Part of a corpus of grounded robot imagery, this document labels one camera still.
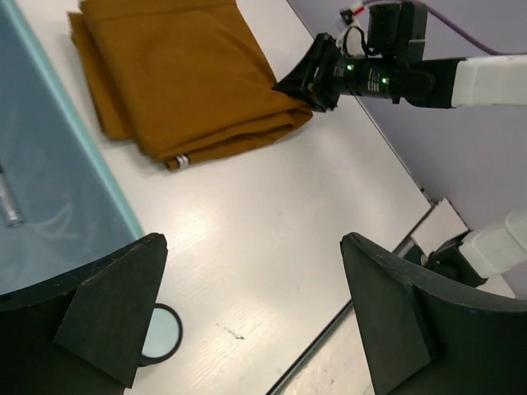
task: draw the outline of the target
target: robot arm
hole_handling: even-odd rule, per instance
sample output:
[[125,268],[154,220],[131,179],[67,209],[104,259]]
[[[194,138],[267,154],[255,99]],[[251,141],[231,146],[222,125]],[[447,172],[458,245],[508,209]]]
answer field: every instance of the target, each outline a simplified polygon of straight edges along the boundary
[[274,89],[314,111],[337,106],[340,95],[405,99],[417,107],[527,105],[527,56],[422,60],[427,6],[402,1],[370,9],[368,40],[352,12],[334,39],[315,37],[305,57]]

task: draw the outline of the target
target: folded shirt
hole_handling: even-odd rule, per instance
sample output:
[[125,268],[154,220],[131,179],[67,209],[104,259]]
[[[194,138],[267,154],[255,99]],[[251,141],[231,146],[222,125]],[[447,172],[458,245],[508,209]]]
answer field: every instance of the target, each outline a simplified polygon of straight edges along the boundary
[[71,13],[103,132],[178,169],[266,146],[312,116],[281,92],[235,0],[86,0]]

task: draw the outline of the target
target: black circular rim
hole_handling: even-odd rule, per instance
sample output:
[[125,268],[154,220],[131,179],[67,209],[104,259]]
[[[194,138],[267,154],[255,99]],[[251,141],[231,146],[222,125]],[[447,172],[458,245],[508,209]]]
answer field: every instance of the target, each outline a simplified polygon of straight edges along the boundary
[[176,351],[178,351],[178,349],[180,348],[181,341],[183,340],[183,323],[181,322],[181,318],[175,312],[175,310],[172,309],[170,306],[167,306],[166,304],[163,304],[163,303],[156,303],[156,305],[154,306],[154,309],[166,310],[166,311],[168,311],[170,314],[172,314],[174,316],[175,321],[177,322],[178,326],[180,327],[180,338],[175,343],[175,345],[172,348],[172,350],[170,350],[167,354],[164,354],[163,356],[159,356],[157,358],[151,358],[149,356],[144,356],[143,354],[141,354],[141,357],[139,358],[139,367],[155,365],[155,364],[160,364],[161,362],[165,362],[171,356],[173,356]]

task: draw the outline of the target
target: white table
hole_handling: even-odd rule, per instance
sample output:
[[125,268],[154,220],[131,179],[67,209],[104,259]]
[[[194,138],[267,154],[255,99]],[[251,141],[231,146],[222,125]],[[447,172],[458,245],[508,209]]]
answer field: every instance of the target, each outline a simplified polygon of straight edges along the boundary
[[[77,0],[17,2],[144,230],[168,240],[158,299],[180,313],[184,340],[167,362],[140,369],[129,393],[266,393],[349,299],[342,236],[361,232],[393,249],[427,200],[353,98],[276,145],[170,174],[100,135],[69,39],[66,11]],[[239,7],[283,77],[309,33],[286,0]]]

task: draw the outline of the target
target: brown towel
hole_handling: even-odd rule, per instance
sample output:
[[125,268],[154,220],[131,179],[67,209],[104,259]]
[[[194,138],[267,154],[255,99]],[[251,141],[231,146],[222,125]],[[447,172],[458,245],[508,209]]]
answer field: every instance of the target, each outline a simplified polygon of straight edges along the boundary
[[311,118],[235,0],[86,0],[69,15],[100,124],[177,169],[268,145]]

